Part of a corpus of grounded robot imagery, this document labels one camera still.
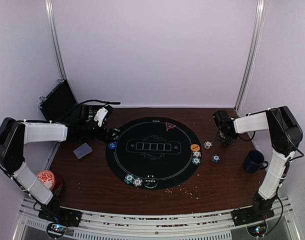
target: stack of poker chips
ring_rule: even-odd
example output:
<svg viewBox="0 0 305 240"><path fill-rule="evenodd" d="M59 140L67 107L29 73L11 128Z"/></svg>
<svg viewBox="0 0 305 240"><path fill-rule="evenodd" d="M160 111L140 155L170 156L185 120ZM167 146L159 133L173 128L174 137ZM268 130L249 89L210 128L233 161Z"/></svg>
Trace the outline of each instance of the stack of poker chips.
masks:
<svg viewBox="0 0 305 240"><path fill-rule="evenodd" d="M192 164L199 165L202 162L201 161L202 153L200 151L194 151L193 156L194 158L192 159Z"/></svg>

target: white poker chip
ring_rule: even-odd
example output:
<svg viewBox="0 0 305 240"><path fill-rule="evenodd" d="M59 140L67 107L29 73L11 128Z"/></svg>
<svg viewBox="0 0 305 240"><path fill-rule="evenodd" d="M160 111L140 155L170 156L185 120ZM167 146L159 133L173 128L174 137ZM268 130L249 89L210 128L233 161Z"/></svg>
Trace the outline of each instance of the white poker chip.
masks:
<svg viewBox="0 0 305 240"><path fill-rule="evenodd" d="M206 141L204 144L203 144L203 147L205 149L210 149L211 147L213 146L213 143L211 141Z"/></svg>
<svg viewBox="0 0 305 240"><path fill-rule="evenodd" d="M198 158L198 157L195 157L195 158L192 159L192 163L194 165L199 165L201 163L201 159Z"/></svg>
<svg viewBox="0 0 305 240"><path fill-rule="evenodd" d="M134 181L134 176L131 175L131 174L127 174L125 177L124 177L124 182L126 184L132 184Z"/></svg>
<svg viewBox="0 0 305 240"><path fill-rule="evenodd" d="M126 179L127 179L128 181L132 181L132 180L134 180L134 176L128 174L128 175L126 176Z"/></svg>
<svg viewBox="0 0 305 240"><path fill-rule="evenodd" d="M213 155L211 160L214 162L214 163L218 163L220 160L221 160L221 157L218 156L218 155Z"/></svg>
<svg viewBox="0 0 305 240"><path fill-rule="evenodd" d="M135 187L140 187L143 184L143 180L139 177L135 178L132 182Z"/></svg>
<svg viewBox="0 0 305 240"><path fill-rule="evenodd" d="M196 158L200 158L202 156L202 153L200 151L194 151L193 152L193 155L196 157Z"/></svg>

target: white cable tie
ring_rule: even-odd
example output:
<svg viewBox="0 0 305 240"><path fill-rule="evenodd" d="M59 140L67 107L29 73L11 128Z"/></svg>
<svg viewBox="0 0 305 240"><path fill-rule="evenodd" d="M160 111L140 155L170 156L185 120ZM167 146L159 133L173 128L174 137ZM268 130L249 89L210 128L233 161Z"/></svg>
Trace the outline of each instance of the white cable tie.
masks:
<svg viewBox="0 0 305 240"><path fill-rule="evenodd" d="M276 179L284 180L286 177L278 177L275 174L273 174L269 169L267 170L268 173L270 173L272 176L274 176Z"/></svg>

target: orange poker chip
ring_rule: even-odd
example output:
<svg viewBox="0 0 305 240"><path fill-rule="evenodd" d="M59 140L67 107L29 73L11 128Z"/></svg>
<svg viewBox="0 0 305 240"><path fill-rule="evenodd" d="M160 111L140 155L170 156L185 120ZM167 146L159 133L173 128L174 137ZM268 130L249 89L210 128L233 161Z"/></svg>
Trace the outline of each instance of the orange poker chip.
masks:
<svg viewBox="0 0 305 240"><path fill-rule="evenodd" d="M193 144L193 145L190 146L190 149L193 152L198 152L201 149L201 147L199 145L197 145L197 144Z"/></svg>

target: white backdrop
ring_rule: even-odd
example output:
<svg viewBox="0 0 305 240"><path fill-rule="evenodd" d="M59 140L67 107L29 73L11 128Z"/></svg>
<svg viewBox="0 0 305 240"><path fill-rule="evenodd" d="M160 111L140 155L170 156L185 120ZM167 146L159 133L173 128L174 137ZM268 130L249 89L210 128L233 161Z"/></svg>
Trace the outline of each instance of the white backdrop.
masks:
<svg viewBox="0 0 305 240"><path fill-rule="evenodd" d="M59 44L78 101L233 107L256 0L56 0Z"/></svg>

